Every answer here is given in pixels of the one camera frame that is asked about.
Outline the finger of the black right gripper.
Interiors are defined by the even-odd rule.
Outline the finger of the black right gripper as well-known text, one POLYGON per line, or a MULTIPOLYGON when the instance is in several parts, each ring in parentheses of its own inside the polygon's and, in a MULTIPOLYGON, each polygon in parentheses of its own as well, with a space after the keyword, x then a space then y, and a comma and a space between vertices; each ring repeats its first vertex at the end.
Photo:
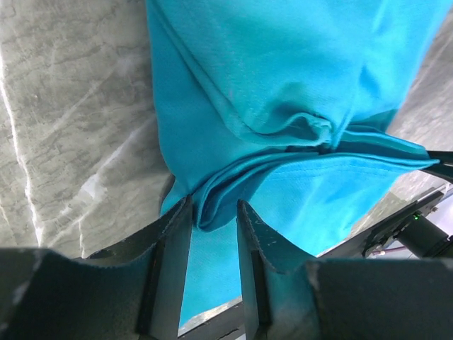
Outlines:
POLYGON ((423 172, 453 183, 453 151, 428 151, 428 155, 438 163, 423 169, 423 172))

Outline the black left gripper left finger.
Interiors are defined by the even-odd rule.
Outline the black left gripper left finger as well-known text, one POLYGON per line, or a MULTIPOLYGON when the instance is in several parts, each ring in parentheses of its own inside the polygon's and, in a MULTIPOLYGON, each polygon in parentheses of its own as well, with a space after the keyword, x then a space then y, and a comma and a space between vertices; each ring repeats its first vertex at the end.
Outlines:
POLYGON ((85 259, 1 250, 2 339, 176 339, 193 203, 85 259))

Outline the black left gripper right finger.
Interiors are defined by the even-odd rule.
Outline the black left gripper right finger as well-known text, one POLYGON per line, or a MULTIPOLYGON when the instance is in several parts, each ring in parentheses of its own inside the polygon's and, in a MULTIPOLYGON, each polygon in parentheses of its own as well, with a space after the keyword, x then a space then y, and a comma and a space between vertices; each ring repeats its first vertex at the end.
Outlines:
POLYGON ((248 339, 451 339, 452 258, 325 259, 237 206, 248 339))

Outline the teal t shirt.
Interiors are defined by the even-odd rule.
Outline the teal t shirt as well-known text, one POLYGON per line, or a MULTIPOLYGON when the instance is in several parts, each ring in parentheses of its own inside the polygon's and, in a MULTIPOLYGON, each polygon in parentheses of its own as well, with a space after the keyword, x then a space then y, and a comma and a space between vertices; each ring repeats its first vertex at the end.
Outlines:
POLYGON ((342 242, 402 175, 392 137, 451 1, 148 1, 163 213, 194 204, 181 322, 241 293, 236 204, 309 254, 342 242))

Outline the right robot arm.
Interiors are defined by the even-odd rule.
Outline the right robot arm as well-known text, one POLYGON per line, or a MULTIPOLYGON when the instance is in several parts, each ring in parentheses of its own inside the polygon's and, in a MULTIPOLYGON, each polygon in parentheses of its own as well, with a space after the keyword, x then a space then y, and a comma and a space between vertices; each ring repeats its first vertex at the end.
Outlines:
POLYGON ((389 253, 389 246, 399 242, 418 258, 452 258, 452 237, 428 215, 439 203, 452 196, 452 189, 432 193, 408 204, 369 229, 355 235, 322 255, 325 259, 369 259, 389 253))

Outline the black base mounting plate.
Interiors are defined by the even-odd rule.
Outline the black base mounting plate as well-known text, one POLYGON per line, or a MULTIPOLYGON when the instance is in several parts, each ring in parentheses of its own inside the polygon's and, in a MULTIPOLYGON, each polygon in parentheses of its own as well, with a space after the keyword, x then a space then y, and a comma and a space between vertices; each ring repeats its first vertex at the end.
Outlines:
POLYGON ((178 339, 246 339, 243 302, 235 299, 192 318, 178 339))

